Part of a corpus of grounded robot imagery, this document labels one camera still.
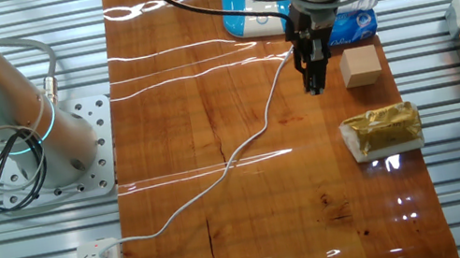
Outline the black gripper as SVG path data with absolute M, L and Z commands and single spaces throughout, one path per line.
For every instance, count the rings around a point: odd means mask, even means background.
M 286 30 L 294 46 L 295 66 L 301 74 L 304 91 L 322 94 L 326 83 L 326 68 L 331 57 L 328 44 L 337 16 L 336 10 L 304 10 L 294 4 L 289 9 L 292 26 Z M 309 70 L 309 62 L 313 62 L 314 74 Z

